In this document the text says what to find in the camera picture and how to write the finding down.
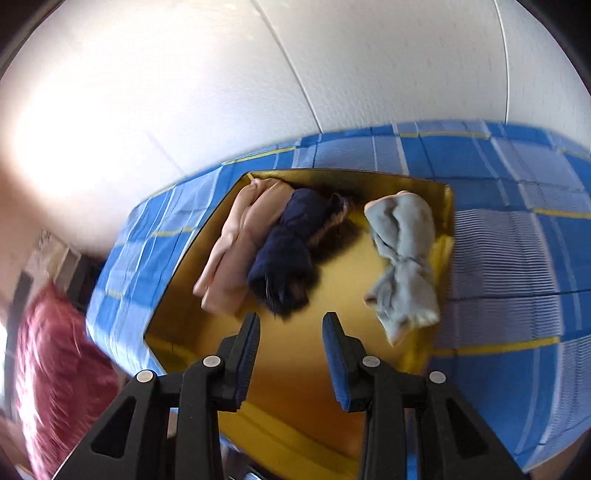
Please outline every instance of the yellow box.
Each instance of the yellow box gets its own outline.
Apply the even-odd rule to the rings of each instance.
[[[214,316],[193,295],[230,207],[250,177],[276,178],[292,186],[351,195],[358,207],[351,220],[361,234],[320,267],[310,304],[289,321],[273,316],[248,296],[237,317]],[[347,335],[359,338],[368,353],[399,370],[425,369],[437,326],[411,332],[396,348],[387,341],[374,311],[362,296],[383,273],[363,205],[408,190],[433,211],[436,242],[430,255],[440,305],[447,292],[453,249],[453,191],[427,180],[353,170],[273,170],[246,174],[228,191],[203,226],[174,273],[154,313],[145,340],[167,372],[182,371],[215,353],[225,336],[239,330],[246,312],[261,318],[261,343],[245,402],[237,414],[220,413],[220,431],[269,470],[287,479],[353,479],[361,453],[363,414],[348,414],[335,400],[322,344],[322,318],[334,311]]]

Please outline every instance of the red fabric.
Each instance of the red fabric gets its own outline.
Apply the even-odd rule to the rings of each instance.
[[[37,480],[47,480],[118,389],[110,360],[86,337],[84,315],[53,284],[25,312],[15,376],[33,472]]]

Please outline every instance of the gray cloth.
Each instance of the gray cloth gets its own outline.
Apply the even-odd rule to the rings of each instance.
[[[393,343],[402,326],[413,329],[439,321],[428,261],[435,242],[433,215],[419,195],[401,192],[368,203],[365,216],[376,249],[390,266],[363,300],[375,309]]]

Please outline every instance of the blue plaid fabric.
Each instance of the blue plaid fabric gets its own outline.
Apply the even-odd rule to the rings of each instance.
[[[87,313],[130,374],[164,371],[143,334],[183,254],[246,172],[348,168],[448,183],[456,193],[444,371],[525,469],[591,427],[591,158],[543,129],[412,122],[313,135],[198,173],[131,212]],[[492,346],[492,350],[482,348]]]

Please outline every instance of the rolled clothing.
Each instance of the rolled clothing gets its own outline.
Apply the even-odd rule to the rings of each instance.
[[[234,315],[244,301],[246,278],[257,250],[277,223],[294,189],[277,179],[253,179],[237,195],[220,238],[193,288],[201,307]]]
[[[307,290],[317,280],[310,248],[342,223],[350,209],[350,202],[338,194],[327,200],[310,189],[293,193],[248,274],[249,287],[270,311],[287,316],[308,303]]]
[[[406,191],[369,202],[364,211],[376,249],[390,266],[363,300],[375,309],[388,340],[394,343],[402,328],[439,321],[428,261],[435,242],[433,215],[425,200]]]

